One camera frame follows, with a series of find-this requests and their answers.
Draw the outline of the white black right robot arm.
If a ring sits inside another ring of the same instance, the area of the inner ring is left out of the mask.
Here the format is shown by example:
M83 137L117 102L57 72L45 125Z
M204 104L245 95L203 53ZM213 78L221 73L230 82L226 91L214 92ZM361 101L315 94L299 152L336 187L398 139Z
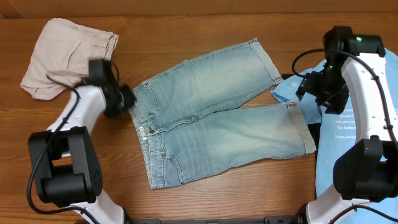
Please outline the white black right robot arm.
M323 36L322 71L302 76L296 92L309 93L330 114L350 101L356 142L337 159L333 182L301 206L293 223L336 223L347 214L397 196L397 116L386 80L384 44L378 35L335 26Z

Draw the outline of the light blue denim shorts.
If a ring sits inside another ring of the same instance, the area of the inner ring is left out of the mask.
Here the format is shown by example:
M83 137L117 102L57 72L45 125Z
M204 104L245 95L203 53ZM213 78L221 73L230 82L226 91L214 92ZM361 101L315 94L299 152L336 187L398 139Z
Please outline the light blue denim shorts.
M184 60L133 90L130 110L152 189L260 159L315 151L295 100L245 108L282 77L257 39Z

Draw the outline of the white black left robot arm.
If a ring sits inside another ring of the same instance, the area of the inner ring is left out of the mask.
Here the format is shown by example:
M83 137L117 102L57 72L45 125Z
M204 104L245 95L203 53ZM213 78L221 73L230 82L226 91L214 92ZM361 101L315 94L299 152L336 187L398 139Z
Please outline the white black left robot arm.
M74 211L88 223L132 223L103 188L90 135L100 115L123 119L136 97L128 85L120 85L114 62L91 59L88 68L88 76L69 88L70 100L58 119L29 137L27 202L42 215Z

